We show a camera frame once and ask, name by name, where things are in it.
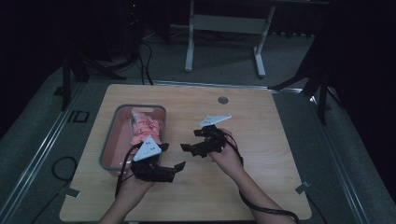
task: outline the human arm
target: human arm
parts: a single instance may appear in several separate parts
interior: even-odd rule
[[[231,143],[231,137],[227,136],[227,139]],[[224,146],[221,153],[211,152],[208,155],[218,164],[219,168],[233,180],[241,194],[244,195],[250,203],[269,209],[282,209],[250,177],[240,162],[237,153],[229,144]],[[293,219],[288,216],[267,214],[254,209],[250,209],[250,211],[259,224],[295,223]]]
[[[124,179],[131,176],[132,171],[128,169]],[[153,182],[147,182],[136,178],[134,175],[122,183],[120,191],[113,204],[99,220],[99,224],[122,223],[128,213],[134,209],[145,196],[146,192],[153,186]]]

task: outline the wooden table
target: wooden table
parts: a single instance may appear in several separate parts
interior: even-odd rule
[[[220,104],[225,96],[229,103]],[[203,138],[193,130],[206,115],[231,114],[217,127],[233,132],[245,168],[257,183],[284,209],[300,219],[311,210],[304,194],[295,189],[301,179],[272,94],[262,89],[110,85],[80,159],[72,189],[78,198],[66,197],[63,221],[95,221],[114,200],[117,178],[99,164],[116,108],[124,104],[162,105],[166,108],[163,141],[170,144],[161,166],[186,161],[173,183],[156,183],[143,201],[127,216],[132,221],[253,220],[239,198],[238,188],[209,157],[193,157],[180,143],[196,144]]]

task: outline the gray floor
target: gray floor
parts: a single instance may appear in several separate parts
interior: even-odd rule
[[[270,35],[262,55],[267,76],[262,78],[256,74],[252,55],[257,36],[248,36],[241,41],[215,42],[207,41],[210,35],[200,34],[195,43],[193,70],[186,73],[187,37],[180,30],[176,30],[176,34],[171,45],[156,35],[145,38],[152,48],[149,72],[155,85],[193,83],[244,88],[275,85],[294,76],[313,40],[304,36],[286,38]],[[146,62],[149,49],[142,46],[141,53]],[[35,159],[37,151],[44,151],[46,155],[36,174],[32,175],[34,179],[28,179],[31,187],[19,195],[20,200],[10,214],[13,216],[8,219],[9,223],[30,223],[57,193],[64,182],[53,177],[52,164],[64,156],[79,159],[106,87],[111,83],[139,84],[139,66],[118,71],[121,76],[128,77],[125,81],[92,72],[88,83],[73,82],[76,98],[64,112],[60,111],[62,97],[53,95],[56,87],[62,85],[61,71],[43,84],[0,141],[2,206],[9,204],[8,196],[18,186],[21,174]],[[302,80],[290,88],[300,89],[305,82]],[[346,112],[329,98],[326,110],[328,124],[323,126],[316,116],[315,105],[301,93],[282,91],[274,93],[274,99],[300,176],[311,184],[306,192],[328,223],[396,223],[395,204],[382,185]],[[89,112],[88,121],[68,120],[73,110]],[[48,133],[55,133],[56,139],[46,139]],[[71,172],[71,164],[66,163],[62,167],[64,172]],[[60,196],[51,203],[37,223],[62,223],[59,211],[63,200],[64,197]],[[313,216],[302,223],[323,223],[312,204],[311,208]]]

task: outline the white triangular piece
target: white triangular piece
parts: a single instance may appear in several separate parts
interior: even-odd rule
[[[231,118],[231,114],[223,115],[223,116],[206,116],[206,118],[202,122],[200,122],[199,125],[201,127],[205,127],[208,125],[222,122],[222,121],[224,121],[226,119],[230,119],[230,118]]]
[[[148,157],[158,155],[162,152],[163,151],[161,148],[157,145],[157,143],[155,143],[151,135],[149,135],[137,151],[136,155],[134,155],[134,161],[141,161]]]

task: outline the circular hole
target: circular hole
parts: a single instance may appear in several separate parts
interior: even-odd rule
[[[222,105],[227,105],[228,104],[228,98],[225,96],[220,96],[218,99],[219,103],[221,103]]]

